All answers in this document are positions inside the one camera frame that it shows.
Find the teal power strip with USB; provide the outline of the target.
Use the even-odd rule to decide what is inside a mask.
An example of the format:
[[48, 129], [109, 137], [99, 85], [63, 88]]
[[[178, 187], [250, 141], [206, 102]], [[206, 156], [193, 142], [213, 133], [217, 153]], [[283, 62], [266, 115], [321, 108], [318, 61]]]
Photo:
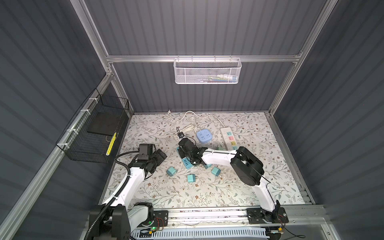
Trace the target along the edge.
[[193, 167], [193, 165], [190, 163], [190, 161], [186, 157], [185, 153], [180, 148], [177, 148], [177, 151], [178, 151], [180, 158], [182, 159], [182, 163], [184, 164], [185, 168], [187, 170], [191, 169]]

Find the blue square socket cube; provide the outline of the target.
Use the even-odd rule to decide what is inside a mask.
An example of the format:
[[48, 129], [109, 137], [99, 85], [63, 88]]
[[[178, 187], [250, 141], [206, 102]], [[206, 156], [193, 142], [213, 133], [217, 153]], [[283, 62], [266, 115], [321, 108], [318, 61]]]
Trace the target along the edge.
[[200, 143], [205, 144], [213, 139], [212, 133], [208, 129], [202, 129], [196, 133]]

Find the white long power strip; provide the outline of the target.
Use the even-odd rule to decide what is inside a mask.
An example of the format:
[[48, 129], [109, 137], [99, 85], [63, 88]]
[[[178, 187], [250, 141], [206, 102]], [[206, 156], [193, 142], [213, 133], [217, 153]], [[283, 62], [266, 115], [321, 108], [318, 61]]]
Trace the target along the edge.
[[220, 129], [225, 146], [228, 151], [237, 150], [239, 148], [237, 141], [235, 139], [235, 135], [230, 127], [221, 128]]

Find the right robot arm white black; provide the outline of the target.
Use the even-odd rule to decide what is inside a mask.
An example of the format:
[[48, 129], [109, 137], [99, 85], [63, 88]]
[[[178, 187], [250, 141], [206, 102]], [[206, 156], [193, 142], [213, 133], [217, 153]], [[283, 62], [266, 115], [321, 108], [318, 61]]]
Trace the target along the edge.
[[280, 203], [269, 190], [271, 183], [264, 177], [263, 163], [247, 148], [239, 147], [232, 151], [219, 151], [207, 147], [197, 147], [188, 138], [179, 141], [179, 152], [192, 165], [222, 165], [231, 167], [239, 179], [252, 187], [259, 200], [261, 212], [268, 222], [278, 216]]

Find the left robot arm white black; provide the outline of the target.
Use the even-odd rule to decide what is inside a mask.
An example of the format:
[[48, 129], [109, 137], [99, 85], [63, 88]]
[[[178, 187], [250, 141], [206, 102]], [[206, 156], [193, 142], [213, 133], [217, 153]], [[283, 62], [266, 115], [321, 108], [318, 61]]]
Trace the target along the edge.
[[118, 188], [101, 205], [90, 212], [85, 240], [134, 240], [132, 232], [142, 223], [154, 220], [151, 203], [137, 203], [127, 207], [140, 184], [153, 174], [167, 155], [154, 144], [140, 144], [134, 151], [116, 155], [114, 163], [126, 169], [126, 175]]

